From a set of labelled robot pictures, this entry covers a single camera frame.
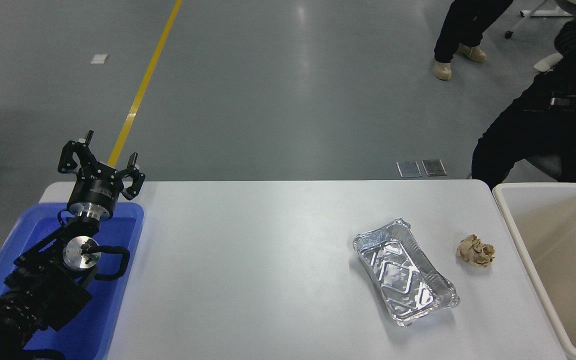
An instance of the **beige shoe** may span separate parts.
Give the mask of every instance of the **beige shoe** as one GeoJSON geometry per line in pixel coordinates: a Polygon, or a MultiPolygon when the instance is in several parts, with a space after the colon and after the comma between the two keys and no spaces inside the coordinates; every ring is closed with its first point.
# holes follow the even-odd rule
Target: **beige shoe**
{"type": "Polygon", "coordinates": [[[432,72],[439,80],[448,81],[453,75],[453,71],[450,69],[450,63],[441,63],[435,59],[432,59],[432,72]]]}
{"type": "Polygon", "coordinates": [[[468,59],[471,59],[475,63],[485,63],[488,61],[488,55],[482,50],[481,46],[468,47],[460,43],[457,51],[466,55],[468,59]]]}

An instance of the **crumpled paper ball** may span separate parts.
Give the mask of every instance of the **crumpled paper ball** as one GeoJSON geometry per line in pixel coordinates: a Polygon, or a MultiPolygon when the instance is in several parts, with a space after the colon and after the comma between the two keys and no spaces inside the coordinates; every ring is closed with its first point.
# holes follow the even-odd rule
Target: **crumpled paper ball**
{"type": "Polygon", "coordinates": [[[476,267],[487,268],[494,259],[495,248],[491,244],[484,244],[477,235],[472,234],[461,240],[457,246],[457,257],[476,267]]]}

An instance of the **foil container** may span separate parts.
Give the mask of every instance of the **foil container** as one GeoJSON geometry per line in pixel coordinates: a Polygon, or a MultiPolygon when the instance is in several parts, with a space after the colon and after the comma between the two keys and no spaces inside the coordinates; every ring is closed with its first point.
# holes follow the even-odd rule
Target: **foil container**
{"type": "Polygon", "coordinates": [[[357,235],[352,247],[397,325],[459,303],[454,285],[430,263],[403,219],[357,235]]]}

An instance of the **white storage box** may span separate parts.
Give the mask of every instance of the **white storage box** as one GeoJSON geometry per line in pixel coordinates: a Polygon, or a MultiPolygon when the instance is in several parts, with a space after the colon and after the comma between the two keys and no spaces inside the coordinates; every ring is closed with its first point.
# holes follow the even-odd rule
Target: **white storage box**
{"type": "Polygon", "coordinates": [[[563,349],[576,360],[576,184],[500,184],[493,195],[563,349]]]}

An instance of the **gray floor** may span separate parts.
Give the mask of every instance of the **gray floor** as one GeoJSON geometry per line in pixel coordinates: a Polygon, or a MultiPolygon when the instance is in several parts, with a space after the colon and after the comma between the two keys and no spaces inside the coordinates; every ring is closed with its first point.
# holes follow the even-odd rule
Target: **gray floor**
{"type": "MultiPolygon", "coordinates": [[[[441,159],[468,176],[478,137],[554,52],[567,18],[486,32],[489,62],[430,71],[450,0],[185,0],[119,159],[148,180],[400,179],[441,159]]],[[[0,247],[53,182],[66,141],[108,159],[174,0],[0,1],[0,247]],[[94,54],[106,64],[89,64],[94,54]]],[[[509,182],[550,181],[520,163],[509,182]]]]}

